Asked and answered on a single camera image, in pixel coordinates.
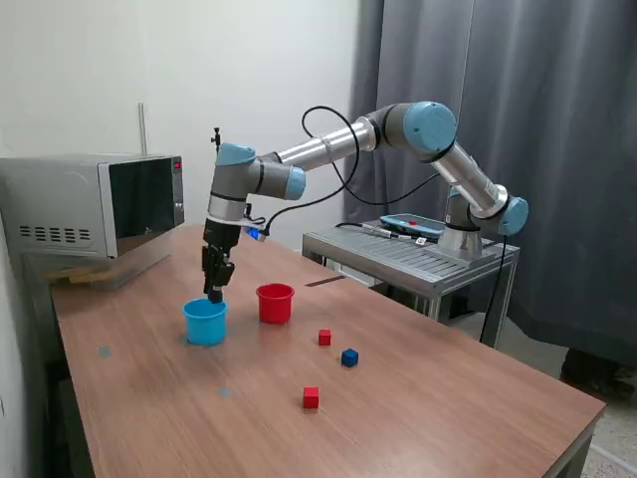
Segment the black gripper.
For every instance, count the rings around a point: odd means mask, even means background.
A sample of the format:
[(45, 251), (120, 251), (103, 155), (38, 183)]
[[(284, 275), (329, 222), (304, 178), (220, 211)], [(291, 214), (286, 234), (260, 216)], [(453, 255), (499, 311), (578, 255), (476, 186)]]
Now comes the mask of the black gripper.
[(204, 224), (202, 246), (202, 271), (204, 274), (203, 293), (211, 291), (211, 302), (223, 301), (223, 289), (229, 284), (235, 271), (235, 264), (227, 257), (238, 244), (242, 228), (234, 224), (225, 224), (207, 219)]

